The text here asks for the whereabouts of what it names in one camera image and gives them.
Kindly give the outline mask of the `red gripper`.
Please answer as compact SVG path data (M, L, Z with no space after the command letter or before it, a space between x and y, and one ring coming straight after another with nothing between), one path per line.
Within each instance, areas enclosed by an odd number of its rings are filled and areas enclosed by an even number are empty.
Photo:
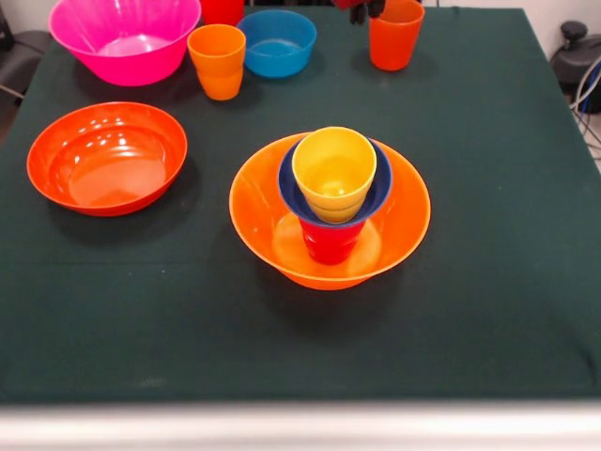
M363 25L367 12L370 18L378 18L385 9L386 0L333 0L333 3L340 9L349 9L350 23Z

